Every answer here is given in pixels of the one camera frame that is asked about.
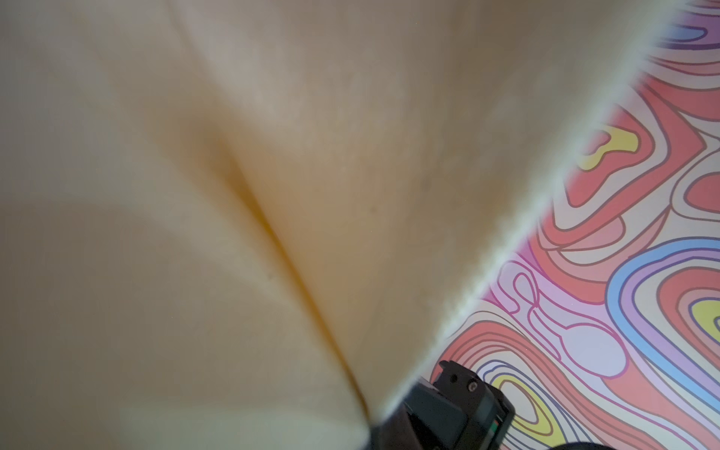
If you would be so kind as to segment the beige bag blue handles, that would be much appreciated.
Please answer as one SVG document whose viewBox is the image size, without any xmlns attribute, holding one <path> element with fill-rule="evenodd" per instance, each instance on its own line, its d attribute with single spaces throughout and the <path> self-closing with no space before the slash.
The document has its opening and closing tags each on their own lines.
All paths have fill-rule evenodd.
<svg viewBox="0 0 720 450">
<path fill-rule="evenodd" d="M 5 1 L 1 446 L 359 449 L 677 1 Z"/>
</svg>

